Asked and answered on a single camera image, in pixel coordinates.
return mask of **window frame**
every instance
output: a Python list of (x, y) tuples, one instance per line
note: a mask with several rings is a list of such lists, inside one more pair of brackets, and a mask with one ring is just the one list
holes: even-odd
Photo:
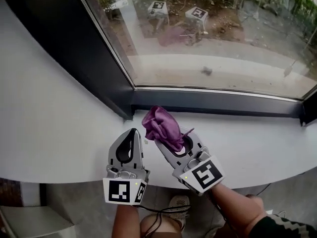
[(123, 67), (123, 64), (131, 66), (124, 51), (119, 45), (114, 50), (105, 34), (101, 21), (107, 19), (97, 15), (98, 10), (90, 9), (98, 3), (87, 0), (6, 2), (52, 58), (124, 119), (132, 119), (137, 109), (148, 110), (154, 105), (176, 112), (296, 118), (301, 125), (317, 118), (314, 89), (304, 100), (295, 100), (227, 90), (136, 87)]

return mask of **floor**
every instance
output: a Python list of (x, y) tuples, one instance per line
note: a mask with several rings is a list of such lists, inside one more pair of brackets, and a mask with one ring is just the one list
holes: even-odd
[[(286, 211), (286, 217), (317, 228), (317, 168), (302, 175), (267, 185), (236, 189), (240, 194), (258, 194), (266, 210), (277, 214)], [(223, 223), (223, 218), (205, 198), (188, 190), (148, 186), (142, 205), (161, 209), (177, 194), (190, 197), (192, 209), (183, 234), (184, 238), (201, 238), (211, 228)], [(48, 184), (48, 204), (61, 216), (74, 223), (77, 238), (111, 237), (116, 205), (104, 202), (102, 181)], [(140, 209), (140, 218), (148, 211)]]

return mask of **debris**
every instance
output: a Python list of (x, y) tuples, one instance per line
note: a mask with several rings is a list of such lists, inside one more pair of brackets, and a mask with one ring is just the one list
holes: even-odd
[(240, 25), (239, 25), (238, 23), (235, 23), (235, 22), (231, 23), (231, 25), (232, 25), (233, 27), (240, 27)]
[(253, 18), (256, 20), (256, 21), (259, 21), (259, 12), (256, 11), (254, 14), (253, 14)]
[(106, 9), (106, 11), (109, 11), (109, 10), (115, 10), (115, 9), (121, 9), (125, 6), (128, 6), (129, 5), (129, 2), (128, 0), (119, 0), (115, 3), (113, 3), (112, 5), (109, 6), (109, 9)]
[(203, 70), (202, 70), (201, 72), (202, 72), (202, 74), (205, 74), (205, 75), (207, 75), (207, 76), (210, 76), (211, 73), (212, 73), (212, 69), (208, 68), (207, 66), (204, 66), (204, 67), (203, 67)]
[(284, 70), (284, 77), (287, 77), (289, 74), (291, 74), (293, 67), (289, 66)]
[(278, 16), (276, 9), (271, 4), (266, 3), (262, 6), (262, 8), (264, 10), (268, 10), (268, 11), (272, 12), (275, 16)]

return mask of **dirt ground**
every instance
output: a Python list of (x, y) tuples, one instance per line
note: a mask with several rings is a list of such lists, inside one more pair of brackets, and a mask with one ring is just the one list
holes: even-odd
[[(219, 4), (210, 0), (167, 0), (169, 26), (165, 25), (158, 33), (154, 31), (156, 22), (147, 19), (146, 8), (149, 4), (150, 2), (144, 2), (135, 5), (139, 26), (145, 38), (160, 38), (171, 26), (184, 22), (185, 12), (197, 6), (208, 12), (209, 19), (205, 34), (195, 38), (194, 43), (206, 38), (240, 42), (267, 49), (307, 64), (310, 72), (305, 76), (317, 81), (315, 55), (306, 48), (307, 40), (291, 18), (275, 16), (270, 11), (258, 8), (251, 1), (245, 1), (240, 10), (235, 10), (223, 2)], [(112, 17), (110, 21), (127, 56), (137, 55), (130, 38), (127, 37), (128, 31), (124, 24), (120, 15)], [(186, 24), (181, 24), (181, 27), (187, 28), (186, 31), (193, 31)]]

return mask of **outdoor ground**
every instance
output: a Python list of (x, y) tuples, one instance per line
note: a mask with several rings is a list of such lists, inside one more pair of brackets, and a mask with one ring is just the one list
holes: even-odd
[[(252, 1), (244, 1), (243, 6), (239, 10), (236, 10), (232, 9), (224, 1), (186, 0), (185, 2), (185, 0), (167, 0), (169, 26), (165, 23), (160, 31), (155, 32), (154, 27), (157, 20), (148, 20), (147, 17), (147, 8), (151, 4), (150, 2), (150, 0), (141, 0), (134, 4), (137, 13), (137, 28), (142, 32), (142, 38), (137, 40), (138, 43), (135, 41), (136, 38), (134, 39), (135, 43), (132, 43), (131, 38), (127, 36), (129, 35), (129, 31), (120, 12), (112, 17), (110, 21), (110, 25), (128, 57), (159, 54), (191, 54), (243, 59), (271, 65), (271, 61), (258, 58), (261, 57), (261, 54), (257, 54), (255, 58), (248, 51), (249, 49), (246, 49), (247, 46), (258, 47), (263, 50), (261, 52), (257, 49), (258, 53), (265, 53), (264, 51), (268, 50), (291, 60), (290, 64), (288, 62), (285, 67), (277, 66), (285, 70), (282, 77), (287, 77), (291, 72), (294, 72), (292, 64), (301, 64), (300, 67), (302, 69), (295, 72), (317, 81), (315, 55), (309, 46), (306, 47), (308, 40), (304, 39), (302, 31), (294, 22), (291, 14), (289, 14), (289, 18), (285, 15), (283, 17), (275, 16), (271, 11), (258, 7)], [(209, 19), (205, 28), (207, 33), (200, 35), (199, 38), (196, 37), (190, 40), (191, 43), (189, 43), (188, 39), (176, 39), (172, 45), (162, 45), (160, 38), (162, 36), (166, 39), (170, 38), (167, 35), (167, 31), (171, 29), (171, 26), (178, 24), (186, 29), (186, 33), (193, 32), (192, 27), (184, 22), (185, 12), (194, 6), (200, 7), (209, 13)], [(224, 41), (223, 47), (215, 47), (213, 40)], [(244, 44), (241, 46), (244, 51), (232, 50), (228, 42)], [(267, 84), (270, 87), (274, 83), (268, 82)]]

